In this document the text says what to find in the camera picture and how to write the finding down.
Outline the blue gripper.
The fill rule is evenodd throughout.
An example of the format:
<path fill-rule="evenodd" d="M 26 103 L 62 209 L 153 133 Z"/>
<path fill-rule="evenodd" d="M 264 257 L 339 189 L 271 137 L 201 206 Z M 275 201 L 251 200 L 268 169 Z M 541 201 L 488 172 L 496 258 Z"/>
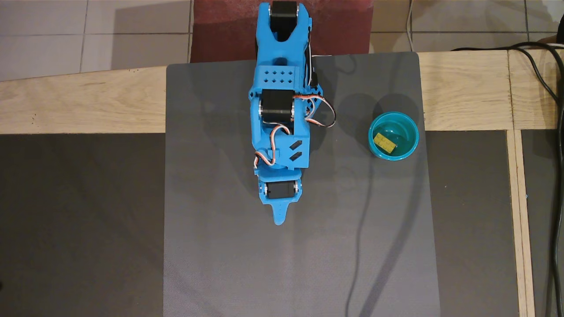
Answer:
<path fill-rule="evenodd" d="M 309 136 L 293 135 L 284 125 L 254 125 L 252 146 L 260 200 L 270 205 L 274 223 L 281 225 L 289 205 L 302 195 L 302 171 L 309 166 Z"/>

